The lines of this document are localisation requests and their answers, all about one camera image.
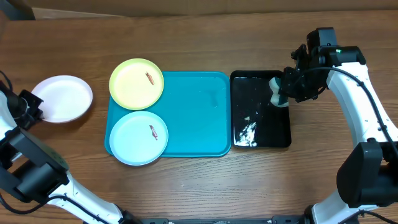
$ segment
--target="blue tray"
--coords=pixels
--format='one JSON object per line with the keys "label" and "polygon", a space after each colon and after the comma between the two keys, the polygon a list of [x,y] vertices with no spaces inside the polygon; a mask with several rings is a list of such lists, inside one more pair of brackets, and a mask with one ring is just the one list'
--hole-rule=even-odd
{"label": "blue tray", "polygon": [[[160,116],[169,130],[162,157],[215,157],[231,149],[229,78],[221,72],[163,72],[159,100],[144,109]],[[133,111],[109,100],[105,149],[116,122]]]}

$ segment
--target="wood grain surface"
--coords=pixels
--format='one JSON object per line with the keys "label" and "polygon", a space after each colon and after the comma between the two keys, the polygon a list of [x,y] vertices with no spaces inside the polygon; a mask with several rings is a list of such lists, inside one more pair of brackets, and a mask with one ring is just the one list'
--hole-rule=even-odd
{"label": "wood grain surface", "polygon": [[8,17],[0,10],[0,40],[8,21]]}
{"label": "wood grain surface", "polygon": [[[290,51],[317,27],[333,26],[340,45],[357,45],[387,113],[398,123],[398,11],[237,14],[9,22],[0,69],[16,91],[54,75],[74,75],[94,92],[92,109],[68,124],[40,123],[37,137],[58,151],[73,176],[103,199],[138,217],[256,218],[301,214],[336,189],[336,173],[353,148],[331,91],[318,100],[290,101],[288,150],[232,148],[221,158],[161,159],[125,166],[104,149],[113,69],[146,58],[162,70],[282,70]],[[11,205],[28,209],[32,204]],[[398,220],[397,205],[378,212]],[[366,217],[364,223],[380,223]],[[26,216],[0,208],[0,223],[81,223],[45,206]]]}

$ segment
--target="black cable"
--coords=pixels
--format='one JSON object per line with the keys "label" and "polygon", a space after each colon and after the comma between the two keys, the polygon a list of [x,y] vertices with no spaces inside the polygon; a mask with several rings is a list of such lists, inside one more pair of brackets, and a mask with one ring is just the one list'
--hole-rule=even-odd
{"label": "black cable", "polygon": [[326,90],[326,87],[325,87],[325,86],[324,86],[324,87],[322,87],[322,89],[318,91],[318,94],[317,94],[317,95],[319,95],[319,94],[323,93],[323,91],[325,91],[325,90]]}
{"label": "black cable", "polygon": [[12,83],[11,83],[11,81],[10,81],[10,79],[7,77],[7,75],[6,74],[4,74],[4,72],[2,72],[1,70],[0,70],[0,73],[4,76],[4,78],[6,79],[6,81],[7,81],[7,84],[8,84],[8,89],[10,89],[11,91],[12,91]]}
{"label": "black cable", "polygon": [[62,199],[62,200],[66,200],[68,202],[70,202],[71,204],[73,204],[74,206],[78,207],[81,211],[83,211],[84,213],[86,213],[87,215],[89,215],[91,218],[94,218],[95,220],[104,223],[104,224],[108,224],[107,221],[103,220],[102,218],[93,215],[91,212],[89,212],[87,209],[85,209],[84,207],[82,207],[80,204],[78,204],[77,202],[75,202],[74,200],[68,198],[67,196],[62,196],[62,195],[58,195],[58,196],[53,196],[48,198],[45,203],[43,204],[39,204],[36,205],[34,208],[31,208],[29,210],[26,211],[20,211],[20,210],[16,210],[14,208],[12,208],[9,204],[7,204],[7,202],[4,200],[4,198],[2,197],[1,193],[0,193],[0,203],[4,206],[4,208],[6,208],[7,210],[9,210],[12,213],[18,214],[18,215],[27,215],[30,214],[32,212],[35,212],[36,210],[38,210],[39,208],[43,207],[46,203],[48,203],[49,201],[53,200],[53,199]]}
{"label": "black cable", "polygon": [[366,210],[359,210],[356,213],[352,214],[350,217],[348,217],[348,218],[344,219],[343,221],[339,222],[338,224],[345,224],[348,220],[350,220],[350,219],[352,219],[354,217],[357,217],[358,215],[364,216],[365,214],[372,215],[372,216],[374,216],[374,217],[376,217],[376,218],[378,218],[378,219],[380,219],[382,221],[385,221],[386,223],[398,224],[397,222],[394,222],[391,219],[388,219],[388,218],[386,218],[386,217],[384,217],[382,215],[379,215],[379,214],[377,214],[375,212],[366,211]]}
{"label": "black cable", "polygon": [[382,120],[382,118],[381,118],[379,109],[377,108],[376,102],[374,101],[373,96],[372,96],[372,94],[369,92],[368,88],[366,88],[364,82],[362,82],[361,80],[359,80],[358,78],[356,78],[356,77],[355,77],[354,75],[352,75],[351,73],[346,72],[346,71],[344,71],[344,70],[342,70],[342,69],[339,69],[339,68],[335,68],[335,67],[317,67],[317,68],[309,68],[309,69],[307,69],[307,70],[302,71],[302,74],[308,73],[308,72],[312,72],[312,71],[315,71],[315,70],[329,70],[329,71],[330,71],[330,70],[333,70],[333,71],[336,71],[336,72],[340,72],[340,73],[342,73],[342,74],[344,74],[344,75],[346,75],[346,76],[352,78],[360,87],[362,87],[362,89],[363,89],[363,91],[365,92],[366,96],[368,96],[368,98],[369,98],[369,101],[370,101],[370,103],[371,103],[371,105],[372,105],[374,114],[376,115],[377,121],[378,121],[379,124],[380,124],[380,129],[381,129],[381,131],[383,131],[383,134],[384,134],[384,136],[386,137],[387,141],[391,144],[392,149],[393,149],[393,151],[394,151],[394,154],[396,155],[396,159],[398,159],[398,150],[397,150],[397,147],[396,147],[396,145],[394,144],[393,140],[391,139],[389,133],[387,132],[387,126],[383,123],[383,120]]}

